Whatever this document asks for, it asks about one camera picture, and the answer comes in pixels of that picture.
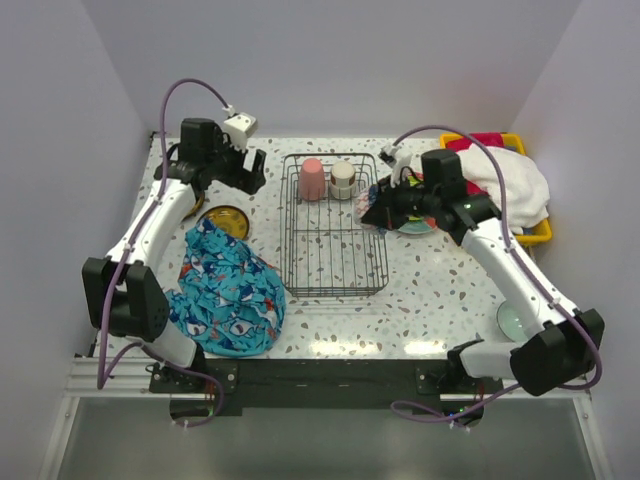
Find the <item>blue patterned bowl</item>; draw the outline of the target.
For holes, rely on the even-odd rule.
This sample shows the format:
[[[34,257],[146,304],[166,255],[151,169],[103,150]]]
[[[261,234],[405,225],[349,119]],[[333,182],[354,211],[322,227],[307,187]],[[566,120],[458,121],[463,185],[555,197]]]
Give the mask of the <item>blue patterned bowl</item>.
[[[384,235],[385,230],[381,227],[366,224],[363,221],[365,213],[373,206],[378,196],[379,188],[377,185],[370,185],[363,189],[353,202],[354,223],[364,230]]]

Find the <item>white beige mug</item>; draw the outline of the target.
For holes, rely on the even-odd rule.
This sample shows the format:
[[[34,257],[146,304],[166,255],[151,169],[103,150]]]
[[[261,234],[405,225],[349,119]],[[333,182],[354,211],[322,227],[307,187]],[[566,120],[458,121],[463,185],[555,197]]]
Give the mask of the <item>white beige mug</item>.
[[[330,170],[329,190],[337,200],[348,200],[356,191],[355,167],[348,161],[336,162]]]

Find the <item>pink cup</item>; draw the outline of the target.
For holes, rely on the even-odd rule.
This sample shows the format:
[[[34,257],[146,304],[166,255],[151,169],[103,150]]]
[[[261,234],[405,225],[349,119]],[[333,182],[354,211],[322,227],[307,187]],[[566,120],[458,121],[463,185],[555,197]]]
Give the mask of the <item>pink cup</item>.
[[[300,197],[306,201],[318,201],[324,196],[324,167],[318,158],[307,158],[303,161],[298,191]]]

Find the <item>pale green bowl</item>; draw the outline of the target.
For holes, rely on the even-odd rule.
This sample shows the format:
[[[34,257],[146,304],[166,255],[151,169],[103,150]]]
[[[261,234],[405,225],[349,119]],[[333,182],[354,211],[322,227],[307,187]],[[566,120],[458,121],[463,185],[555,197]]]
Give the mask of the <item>pale green bowl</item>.
[[[501,332],[512,342],[525,342],[526,332],[516,310],[503,302],[497,310],[496,321]]]

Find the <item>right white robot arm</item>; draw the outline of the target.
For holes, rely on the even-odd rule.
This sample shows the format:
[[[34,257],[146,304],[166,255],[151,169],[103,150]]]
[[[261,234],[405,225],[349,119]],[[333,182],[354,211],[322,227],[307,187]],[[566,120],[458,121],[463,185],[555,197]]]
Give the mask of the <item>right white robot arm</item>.
[[[488,195],[468,193],[459,156],[447,149],[422,154],[417,183],[410,180],[410,157],[401,156],[398,148],[380,157],[393,171],[371,187],[359,207],[360,223],[391,231],[411,217],[434,219],[486,271],[525,331],[520,343],[476,340],[450,350],[448,386],[466,393],[481,377],[494,377],[514,380],[540,396],[555,388],[574,390],[574,379],[586,374],[592,378],[584,386],[595,385],[603,373],[602,317],[594,309],[579,309],[541,273]]]

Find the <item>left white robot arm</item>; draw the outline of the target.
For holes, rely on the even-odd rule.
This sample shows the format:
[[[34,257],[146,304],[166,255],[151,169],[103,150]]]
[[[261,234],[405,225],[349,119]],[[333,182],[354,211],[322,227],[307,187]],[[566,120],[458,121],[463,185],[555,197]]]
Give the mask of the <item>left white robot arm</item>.
[[[121,239],[102,258],[88,258],[82,280],[94,328],[100,332],[99,365],[106,365],[110,336],[128,337],[166,363],[175,364],[171,378],[185,392],[200,390],[207,368],[196,343],[169,319],[169,305],[155,273],[179,224],[219,181],[249,195],[265,185],[266,154],[257,150],[244,165],[257,120],[234,114],[222,123],[187,118],[178,144],[163,147],[149,195]]]

